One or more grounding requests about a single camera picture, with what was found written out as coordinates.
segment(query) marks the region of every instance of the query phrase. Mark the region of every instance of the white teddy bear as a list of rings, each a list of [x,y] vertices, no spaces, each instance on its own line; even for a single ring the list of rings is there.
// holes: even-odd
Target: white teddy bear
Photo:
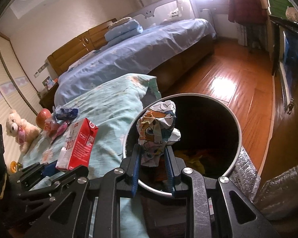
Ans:
[[[16,110],[12,109],[6,122],[7,135],[15,137],[16,143],[20,144],[20,152],[26,154],[39,134],[40,129],[37,126],[21,119]]]

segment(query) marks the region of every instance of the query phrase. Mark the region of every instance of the wooden headboard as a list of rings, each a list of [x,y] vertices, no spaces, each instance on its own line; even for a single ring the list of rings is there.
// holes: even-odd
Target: wooden headboard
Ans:
[[[68,70],[70,65],[81,59],[84,55],[106,45],[107,41],[104,35],[108,31],[108,27],[115,21],[117,20],[112,19],[89,29],[49,55],[48,61],[56,74],[60,76]]]

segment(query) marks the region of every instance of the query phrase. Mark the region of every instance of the bubble wrap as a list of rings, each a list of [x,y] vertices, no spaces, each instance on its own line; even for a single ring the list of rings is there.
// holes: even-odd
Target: bubble wrap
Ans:
[[[243,146],[229,178],[253,202],[261,177]]]
[[[254,204],[268,220],[280,220],[298,211],[298,165],[266,181]]]

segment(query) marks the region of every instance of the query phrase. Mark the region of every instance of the mattress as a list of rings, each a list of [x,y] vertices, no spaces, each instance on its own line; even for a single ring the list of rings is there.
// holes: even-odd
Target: mattress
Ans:
[[[87,61],[59,77],[54,103],[64,105],[127,73],[148,74],[208,34],[215,36],[208,21],[182,20],[152,26],[112,47],[104,46]]]
[[[143,105],[148,93],[153,100]],[[156,78],[142,74],[126,74],[104,83],[67,103],[78,106],[80,114],[75,121],[87,117],[99,127],[89,162],[89,179],[104,176],[108,171],[119,167],[122,160],[123,140],[131,122],[144,106],[160,99]],[[36,162],[53,162],[58,159],[66,133],[58,137],[52,146],[49,140],[38,137],[29,152],[20,158],[27,167]],[[48,183],[43,180],[37,188]],[[139,197],[122,198],[120,202],[120,227],[122,238],[148,238]]]

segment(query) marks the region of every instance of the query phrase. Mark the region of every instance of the red coat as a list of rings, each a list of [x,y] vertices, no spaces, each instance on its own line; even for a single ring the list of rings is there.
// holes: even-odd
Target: red coat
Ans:
[[[261,0],[229,0],[228,20],[243,24],[264,24],[267,13]]]

